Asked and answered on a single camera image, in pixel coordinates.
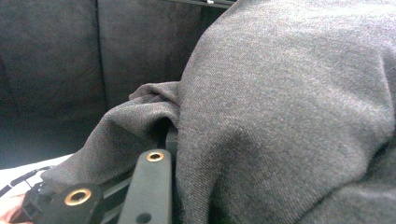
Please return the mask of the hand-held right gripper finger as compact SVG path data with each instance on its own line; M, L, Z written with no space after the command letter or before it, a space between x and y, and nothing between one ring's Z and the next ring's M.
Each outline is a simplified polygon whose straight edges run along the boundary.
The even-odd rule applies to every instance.
M170 125L165 136L165 158L170 166L171 174L175 171L177 161L178 130Z

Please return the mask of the dark grey skirt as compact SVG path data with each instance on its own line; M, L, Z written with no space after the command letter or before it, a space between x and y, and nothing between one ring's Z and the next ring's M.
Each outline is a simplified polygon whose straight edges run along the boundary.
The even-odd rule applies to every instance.
M162 119L183 224L396 224L396 0L238 0L44 181L126 172Z

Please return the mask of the black curtain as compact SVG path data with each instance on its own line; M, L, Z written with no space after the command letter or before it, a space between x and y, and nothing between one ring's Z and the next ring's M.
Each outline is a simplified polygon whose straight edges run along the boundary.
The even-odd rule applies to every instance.
M180 79L222 12L169 0L0 0L0 169L73 153L138 87Z

